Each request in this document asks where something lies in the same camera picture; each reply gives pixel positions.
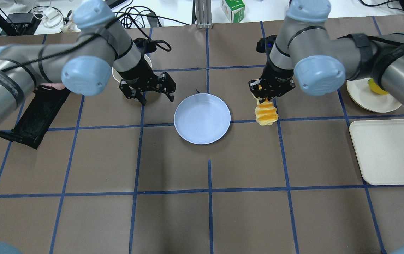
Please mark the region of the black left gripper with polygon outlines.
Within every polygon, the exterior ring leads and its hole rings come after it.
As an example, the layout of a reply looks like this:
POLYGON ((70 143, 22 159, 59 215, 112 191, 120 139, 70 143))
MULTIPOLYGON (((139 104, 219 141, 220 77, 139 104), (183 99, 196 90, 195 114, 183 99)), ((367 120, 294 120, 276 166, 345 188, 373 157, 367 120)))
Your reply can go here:
POLYGON ((176 83, 168 72, 155 74, 146 63, 139 64, 129 71, 119 71, 119 74, 123 78, 119 88, 127 99, 135 99, 145 106, 147 100, 143 93, 154 91, 165 94, 170 102, 174 101, 176 83))

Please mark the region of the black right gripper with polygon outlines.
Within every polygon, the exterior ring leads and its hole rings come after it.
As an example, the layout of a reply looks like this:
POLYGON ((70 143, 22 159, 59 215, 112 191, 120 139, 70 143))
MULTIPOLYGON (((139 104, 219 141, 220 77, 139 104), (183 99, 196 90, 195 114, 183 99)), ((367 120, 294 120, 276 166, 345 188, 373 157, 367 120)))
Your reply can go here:
POLYGON ((249 90, 257 103, 273 101, 275 97, 281 97, 296 87, 293 74, 292 69, 282 69, 267 63, 259 79, 249 81, 249 90))

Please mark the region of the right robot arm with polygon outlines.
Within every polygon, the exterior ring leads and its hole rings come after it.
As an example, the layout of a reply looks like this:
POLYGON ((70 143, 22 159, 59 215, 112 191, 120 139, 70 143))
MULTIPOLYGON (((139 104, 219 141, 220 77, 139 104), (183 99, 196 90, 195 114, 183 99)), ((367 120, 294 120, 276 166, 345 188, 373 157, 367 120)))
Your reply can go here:
POLYGON ((347 80, 372 78, 404 106, 404 33, 348 34, 331 39, 325 21, 328 0, 291 0, 278 35, 261 39, 266 53, 262 75, 248 86, 259 103, 294 87, 311 96, 336 92, 347 80))

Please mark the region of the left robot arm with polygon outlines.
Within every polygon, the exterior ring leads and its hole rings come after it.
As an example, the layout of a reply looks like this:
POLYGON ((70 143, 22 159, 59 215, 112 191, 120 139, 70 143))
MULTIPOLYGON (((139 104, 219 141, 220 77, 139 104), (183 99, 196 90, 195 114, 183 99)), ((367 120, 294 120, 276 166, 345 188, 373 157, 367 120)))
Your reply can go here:
POLYGON ((103 0, 86 0, 74 12, 81 30, 74 44, 9 44, 0 47, 0 124, 43 83, 62 83, 75 94, 102 93, 115 69, 126 98, 147 103, 144 92, 162 93, 173 102, 175 81, 154 74, 115 13, 103 0))

